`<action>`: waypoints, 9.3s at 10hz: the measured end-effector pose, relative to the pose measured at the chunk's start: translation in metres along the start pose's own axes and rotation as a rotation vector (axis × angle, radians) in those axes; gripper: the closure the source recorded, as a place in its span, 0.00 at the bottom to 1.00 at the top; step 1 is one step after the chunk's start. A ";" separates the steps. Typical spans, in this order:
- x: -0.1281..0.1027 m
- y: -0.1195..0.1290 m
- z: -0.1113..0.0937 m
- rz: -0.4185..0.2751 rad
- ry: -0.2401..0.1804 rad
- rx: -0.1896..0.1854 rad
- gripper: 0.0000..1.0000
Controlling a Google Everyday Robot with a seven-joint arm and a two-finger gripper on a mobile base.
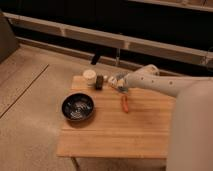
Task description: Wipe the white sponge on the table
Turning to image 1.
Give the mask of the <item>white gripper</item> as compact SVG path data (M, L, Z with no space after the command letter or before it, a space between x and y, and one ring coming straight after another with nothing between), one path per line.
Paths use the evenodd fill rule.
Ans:
M116 73L109 77L108 84L113 88L118 88L120 93L128 93L128 88L124 86L124 77L126 74L124 72Z

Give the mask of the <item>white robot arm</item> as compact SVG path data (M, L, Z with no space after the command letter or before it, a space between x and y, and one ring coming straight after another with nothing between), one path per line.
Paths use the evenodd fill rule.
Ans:
M213 76L162 76L155 65L116 73L108 83L158 92L174 100L166 171L213 171Z

